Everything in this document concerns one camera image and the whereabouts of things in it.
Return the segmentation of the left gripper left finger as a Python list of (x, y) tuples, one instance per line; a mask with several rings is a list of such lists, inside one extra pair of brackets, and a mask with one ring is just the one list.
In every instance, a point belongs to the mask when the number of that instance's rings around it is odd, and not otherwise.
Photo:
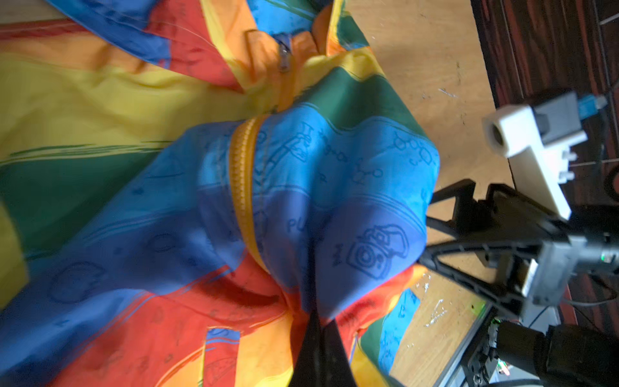
[(289, 386), (319, 386), (322, 382), (321, 369), (321, 335), (322, 326), (317, 308), (316, 291), (316, 258), (313, 238), (308, 242), (306, 285), (309, 289), (307, 306), (309, 307), (309, 322), (303, 338), (298, 358), (293, 368), (293, 376)]

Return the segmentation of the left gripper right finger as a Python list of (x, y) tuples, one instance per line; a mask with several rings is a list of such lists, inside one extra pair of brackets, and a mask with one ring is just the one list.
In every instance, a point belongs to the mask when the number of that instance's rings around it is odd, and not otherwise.
[(322, 386), (357, 387), (335, 320), (322, 331)]

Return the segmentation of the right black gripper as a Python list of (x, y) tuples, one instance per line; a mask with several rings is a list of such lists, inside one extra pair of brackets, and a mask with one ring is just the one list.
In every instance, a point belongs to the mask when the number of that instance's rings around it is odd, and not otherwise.
[[(426, 217), (427, 227), (452, 237), (488, 223), (488, 210), (475, 200), (476, 183), (464, 179), (433, 193), (430, 205), (454, 199), (448, 220)], [(577, 274), (618, 273), (618, 209), (578, 206), (567, 219), (507, 185), (492, 184), (485, 200), (493, 225), (480, 241), (428, 245), (418, 262), (491, 303), (500, 314), (519, 318), (530, 306), (556, 306)], [(473, 253), (496, 261), (487, 282), (441, 261)]]

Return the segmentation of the rainbow striped zip jacket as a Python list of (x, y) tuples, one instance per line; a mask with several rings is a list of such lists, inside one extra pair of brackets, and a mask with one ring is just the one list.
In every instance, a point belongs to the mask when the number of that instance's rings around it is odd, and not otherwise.
[(53, 7), (1, 25), (2, 385), (289, 386), (310, 238), (396, 385), (440, 162), (346, 3)]

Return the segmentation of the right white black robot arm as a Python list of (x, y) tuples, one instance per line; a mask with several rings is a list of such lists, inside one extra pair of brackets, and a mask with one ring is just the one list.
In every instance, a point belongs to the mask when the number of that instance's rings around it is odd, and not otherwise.
[(492, 184), (483, 199), (464, 179), (434, 193), (451, 199), (449, 220), (427, 226), (449, 236), (426, 247), (420, 263), (485, 301), (480, 325), (457, 356), (464, 385), (490, 386), (501, 361), (531, 375), (537, 386), (615, 386), (616, 337), (576, 325), (545, 332), (522, 324), (534, 306), (565, 303), (570, 280), (595, 282), (618, 273), (618, 209), (578, 206), (568, 218), (504, 185)]

